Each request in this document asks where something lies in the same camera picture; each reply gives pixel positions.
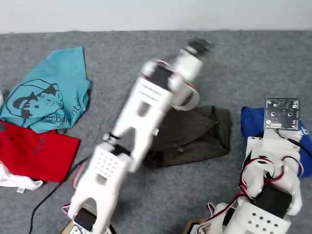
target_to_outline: clothing pile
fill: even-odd
[[[55,50],[2,102],[0,186],[35,190],[65,179],[80,140],[57,133],[85,112],[90,82],[83,48]]]

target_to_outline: red wire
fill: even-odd
[[[219,211],[218,213],[216,213],[215,215],[211,216],[210,218],[208,218],[205,222],[208,222],[208,221],[211,221],[213,220],[214,218],[217,218],[218,216],[220,216],[221,214],[223,214],[225,211],[227,211],[231,206],[233,206],[233,204],[236,202],[236,200],[241,197],[241,196],[246,196],[244,193],[240,193],[240,194],[237,194],[235,196],[235,198],[232,200],[231,203],[229,203],[222,211]]]

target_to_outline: cable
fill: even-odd
[[[285,156],[285,157],[282,158],[282,161],[284,161],[287,158],[293,159],[298,164],[298,166],[300,168],[300,175],[299,175],[299,177],[301,177],[303,175],[303,173],[304,173],[304,167],[303,167],[302,163],[300,161],[298,161],[297,159],[295,159],[294,157],[292,157],[292,156]]]
[[[35,212],[37,211],[37,209],[50,197],[53,195],[53,193],[55,193],[55,191],[57,189],[59,189],[59,187],[65,183],[68,179],[68,177],[71,175],[71,173],[82,163],[84,163],[86,160],[88,160],[90,157],[86,157],[85,159],[81,160],[80,162],[78,162],[74,167],[72,167],[72,169],[67,173],[66,177],[64,178],[63,181],[61,181],[41,202],[39,202],[39,204],[33,209],[32,213],[31,213],[31,218],[30,218],[30,228],[29,228],[29,234],[32,233],[33,231],[33,224],[34,224],[34,216],[35,216]]]
[[[215,215],[211,216],[210,218],[208,218],[205,222],[203,222],[202,224],[199,225],[197,231],[196,231],[196,234],[199,234],[199,229],[201,228],[205,228],[207,227],[208,225],[210,225],[211,223],[211,220],[219,217],[221,214],[223,214],[225,211],[227,211],[228,209],[230,209],[234,203],[237,201],[237,199],[241,196],[246,196],[244,193],[240,193],[240,194],[237,194],[235,196],[235,198],[221,211],[219,211],[218,213],[216,213]]]
[[[303,150],[312,158],[312,153],[311,153],[311,151],[309,151],[306,147],[304,147],[300,142],[295,141],[294,139],[291,139],[291,138],[286,137],[285,135],[281,134],[281,133],[279,132],[278,129],[274,129],[274,131],[275,131],[281,138],[284,138],[284,139],[290,141],[292,144],[294,144],[294,145],[300,147],[301,149],[303,149]]]
[[[210,211],[210,217],[212,217],[215,212],[215,206],[212,203],[208,202],[206,207]]]

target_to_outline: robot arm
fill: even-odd
[[[239,183],[242,193],[229,205],[218,204],[198,234],[287,232],[291,225],[288,216],[297,215],[302,207],[299,147],[288,140],[301,139],[298,116],[297,99],[267,99],[263,138],[248,138]]]
[[[84,230],[100,234],[108,227],[123,180],[128,172],[140,167],[166,112],[172,106],[188,110],[198,103],[198,94],[190,83],[198,75],[207,46],[203,40],[194,40],[180,51],[172,66],[156,59],[143,66],[114,128],[96,146],[71,199],[68,216]],[[191,101],[182,105],[191,94]],[[117,144],[130,128],[136,131],[131,152]],[[88,198],[97,205],[94,224],[86,221],[87,213],[79,213]]]

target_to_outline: black wire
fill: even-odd
[[[30,219],[30,228],[29,228],[29,234],[31,234],[31,232],[33,231],[33,224],[34,224],[34,216],[35,216],[35,212],[37,211],[37,209],[50,197],[53,195],[53,193],[63,184],[67,181],[68,177],[71,175],[72,172],[74,172],[74,170],[81,165],[83,162],[85,162],[86,160],[88,160],[90,157],[86,157],[85,159],[81,160],[80,162],[78,162],[75,166],[72,167],[72,169],[66,174],[66,177],[64,178],[63,181],[61,181],[41,202],[39,202],[39,204],[33,209],[32,213],[31,213],[31,219]]]
[[[286,139],[286,140],[290,141],[292,144],[294,144],[294,145],[300,147],[301,149],[303,149],[303,150],[312,158],[312,153],[311,153],[306,147],[304,147],[300,142],[295,141],[294,139],[291,139],[291,138],[288,138],[288,137],[283,137],[283,136],[281,136],[281,134],[279,133],[279,130],[278,130],[278,129],[275,130],[275,132],[276,132],[281,138]]]

